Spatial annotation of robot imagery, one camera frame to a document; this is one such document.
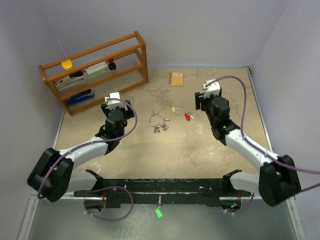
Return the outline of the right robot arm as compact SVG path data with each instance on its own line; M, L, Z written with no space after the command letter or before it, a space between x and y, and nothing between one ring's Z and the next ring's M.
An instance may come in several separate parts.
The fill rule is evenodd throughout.
M206 113L211 132L220 141L253 165L258 174L235 170L224 176L222 190L228 196L238 191L257 194L274 207L302 192L295 163L288 155L279 156L254 142L230 118L230 104L220 88L196 92L195 108Z

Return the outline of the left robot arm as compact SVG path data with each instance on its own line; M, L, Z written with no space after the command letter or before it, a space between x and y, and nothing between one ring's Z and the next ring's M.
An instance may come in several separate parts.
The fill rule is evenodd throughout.
M38 199L51 203L69 192L88 192L98 196L103 191L103 179L91 170L79 175L74 170L97 157L111 153L132 130L125 132L128 120L137 119L130 101L110 98L101 105L106 116L97 134L90 140L71 148L46 149L31 171L27 184L37 192Z

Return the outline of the bunch of metal keys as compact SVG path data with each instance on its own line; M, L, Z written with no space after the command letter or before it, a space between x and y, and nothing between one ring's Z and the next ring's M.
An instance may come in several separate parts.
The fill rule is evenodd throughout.
M154 118L160 118L161 121L158 123L153 123ZM154 110L152 110L152 115L149 117L149 124L153 127L154 133L160 133L161 129L163 131L167 131L169 126L167 125L167 122L171 121L171 118L166 118L164 115L160 113L156 113Z

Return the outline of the red key tag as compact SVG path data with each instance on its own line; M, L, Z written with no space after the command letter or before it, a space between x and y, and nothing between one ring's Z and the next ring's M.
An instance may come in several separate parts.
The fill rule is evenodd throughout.
M189 112L185 113L184 116L187 121L191 121L195 119Z

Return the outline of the yellow key tag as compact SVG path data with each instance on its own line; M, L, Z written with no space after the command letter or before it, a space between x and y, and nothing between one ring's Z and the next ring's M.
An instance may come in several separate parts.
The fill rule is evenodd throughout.
M173 114L176 114L177 111L180 111L180 110L181 110L180 108L176 108L175 106L171 107L171 111L172 111Z

